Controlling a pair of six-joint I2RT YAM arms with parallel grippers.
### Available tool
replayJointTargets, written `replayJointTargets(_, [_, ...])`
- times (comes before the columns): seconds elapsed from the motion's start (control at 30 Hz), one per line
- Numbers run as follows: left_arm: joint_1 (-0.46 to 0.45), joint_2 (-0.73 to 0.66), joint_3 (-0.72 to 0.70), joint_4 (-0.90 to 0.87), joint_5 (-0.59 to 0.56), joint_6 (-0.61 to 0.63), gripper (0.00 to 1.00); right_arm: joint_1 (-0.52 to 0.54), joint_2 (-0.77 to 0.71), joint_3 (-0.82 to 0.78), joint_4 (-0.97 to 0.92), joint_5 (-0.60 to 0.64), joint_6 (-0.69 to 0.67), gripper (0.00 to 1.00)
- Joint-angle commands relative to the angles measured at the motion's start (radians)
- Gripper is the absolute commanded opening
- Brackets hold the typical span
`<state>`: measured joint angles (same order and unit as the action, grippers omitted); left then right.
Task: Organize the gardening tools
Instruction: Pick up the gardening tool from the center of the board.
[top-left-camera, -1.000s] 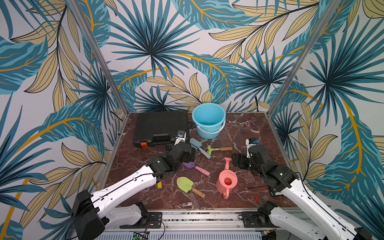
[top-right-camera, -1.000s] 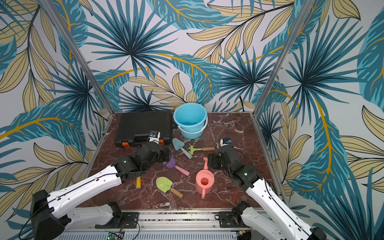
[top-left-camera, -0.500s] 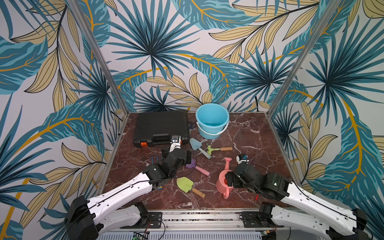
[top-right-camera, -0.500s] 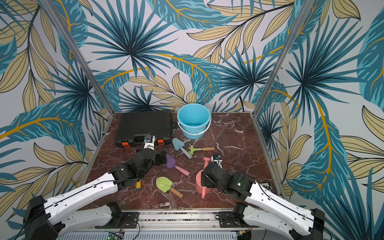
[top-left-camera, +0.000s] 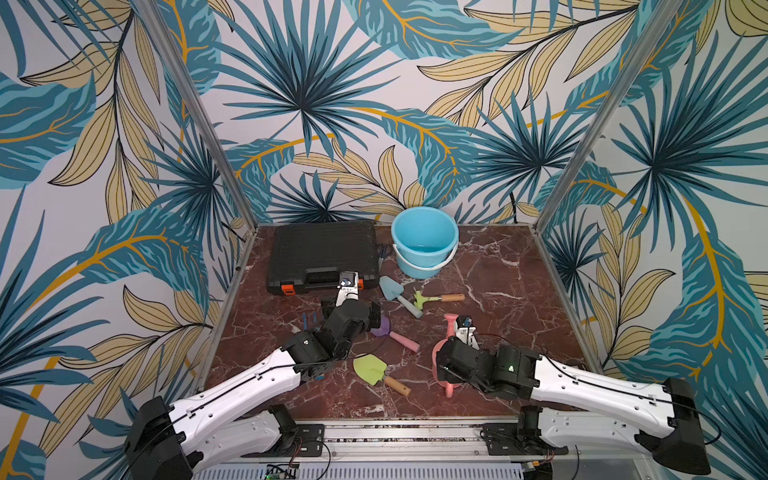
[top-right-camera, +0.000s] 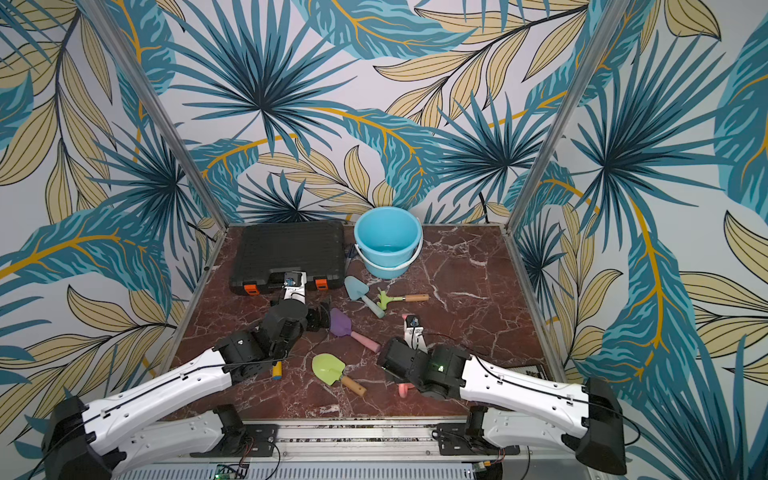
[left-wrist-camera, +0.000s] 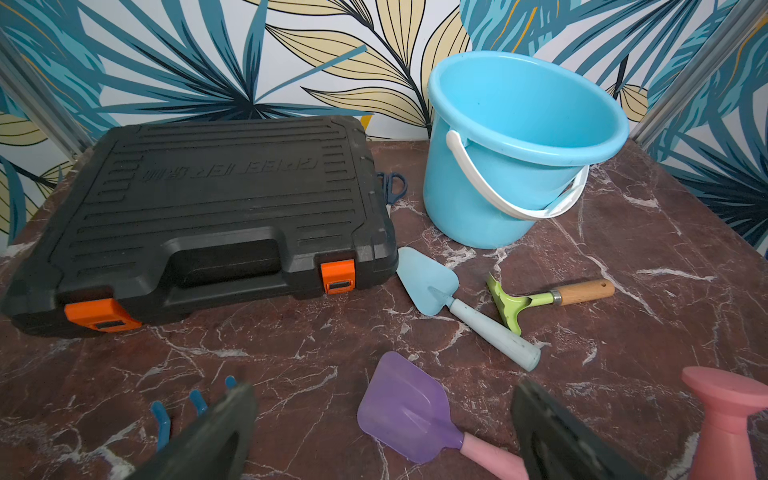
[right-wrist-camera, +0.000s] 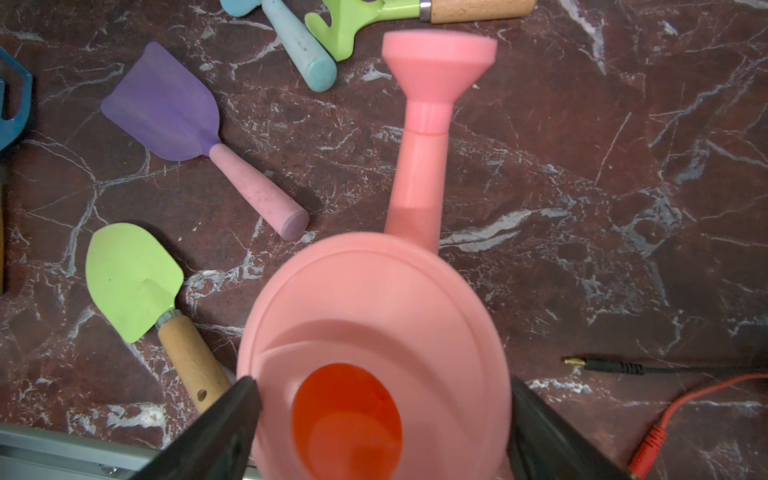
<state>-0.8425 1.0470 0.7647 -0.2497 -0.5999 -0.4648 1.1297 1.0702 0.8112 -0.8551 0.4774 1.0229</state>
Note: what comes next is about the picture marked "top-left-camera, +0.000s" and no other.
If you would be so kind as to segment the light blue plastic bucket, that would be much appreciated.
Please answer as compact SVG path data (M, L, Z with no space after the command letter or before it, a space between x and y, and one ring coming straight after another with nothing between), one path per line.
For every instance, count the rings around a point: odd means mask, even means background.
M391 236L398 267L417 280L436 276L452 261L459 245L454 218L432 207L400 212L391 224Z

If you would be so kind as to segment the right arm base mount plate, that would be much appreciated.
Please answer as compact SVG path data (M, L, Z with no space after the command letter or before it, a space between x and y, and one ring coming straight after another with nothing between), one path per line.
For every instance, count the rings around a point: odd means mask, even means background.
M552 458L567 455L567 447L552 447L532 435L519 433L512 423L485 423L480 430L489 456L536 456Z

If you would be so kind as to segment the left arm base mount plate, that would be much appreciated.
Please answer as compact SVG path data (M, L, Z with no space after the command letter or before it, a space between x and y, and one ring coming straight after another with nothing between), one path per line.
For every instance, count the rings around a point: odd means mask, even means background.
M261 453L262 458L300 457L319 458L325 452L322 443L325 440L324 424L299 424L293 433L281 437L275 446Z

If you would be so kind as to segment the purple toy scoop pink handle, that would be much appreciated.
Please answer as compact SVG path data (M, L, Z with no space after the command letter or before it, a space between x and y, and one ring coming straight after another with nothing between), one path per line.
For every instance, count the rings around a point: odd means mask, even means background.
M404 348L414 352L419 353L421 349L421 345L397 332L395 332L392 329L391 321L388 317L382 315L379 321L379 326L372 328L370 332L377 338L390 338L394 340L395 342L399 343Z

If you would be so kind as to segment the teal toy trowel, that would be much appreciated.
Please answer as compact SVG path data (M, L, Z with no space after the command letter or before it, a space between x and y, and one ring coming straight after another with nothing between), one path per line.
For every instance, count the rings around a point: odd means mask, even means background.
M379 287L388 301L399 302L415 318L421 318L423 316L423 312L403 296L404 287L394 279L388 276L381 276L379 279Z

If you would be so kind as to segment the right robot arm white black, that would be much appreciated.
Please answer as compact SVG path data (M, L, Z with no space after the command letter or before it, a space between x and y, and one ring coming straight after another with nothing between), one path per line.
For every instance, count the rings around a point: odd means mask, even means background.
M518 427L546 447L616 446L645 453L669 470L711 472L704 415L683 379L624 381L511 345L478 350L456 336L439 342L433 357L439 382L467 384L502 400L538 402L532 411L536 421Z

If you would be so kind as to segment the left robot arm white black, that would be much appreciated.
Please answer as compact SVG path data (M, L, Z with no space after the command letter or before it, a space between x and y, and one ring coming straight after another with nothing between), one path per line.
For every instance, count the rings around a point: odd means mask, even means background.
M124 442L125 478L190 479L247 454L284 452L297 425L283 406L251 412L342 365L359 337L381 323L376 303L347 299L251 368L208 389L139 410Z

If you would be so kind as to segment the green toy shovel wooden handle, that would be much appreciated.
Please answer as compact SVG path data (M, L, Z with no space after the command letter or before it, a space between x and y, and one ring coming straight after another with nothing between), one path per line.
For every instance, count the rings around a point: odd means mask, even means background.
M384 383L404 397L408 397L411 393L409 387L387 375L388 365L373 354L355 358L353 368L358 377L371 386Z

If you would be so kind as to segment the green toy rake wooden handle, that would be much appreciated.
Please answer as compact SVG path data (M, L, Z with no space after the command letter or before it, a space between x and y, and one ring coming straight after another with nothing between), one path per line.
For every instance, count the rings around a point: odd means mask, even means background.
M466 296L464 294L442 294L437 296L427 296L423 294L421 291L415 291L413 304L419 311L422 311L424 309L424 306L430 302L451 303L451 302L462 302L465 299L466 299Z

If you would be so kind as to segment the pink toy watering can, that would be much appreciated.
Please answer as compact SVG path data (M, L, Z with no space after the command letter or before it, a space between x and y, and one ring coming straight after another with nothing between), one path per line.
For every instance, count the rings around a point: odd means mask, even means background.
M431 354L432 375L437 384L444 389L445 397L451 399L456 384L448 380L449 374L446 372L446 368L451 365L450 355L454 350L458 315L445 314L444 319L447 324L447 333L445 338L438 341L433 347Z

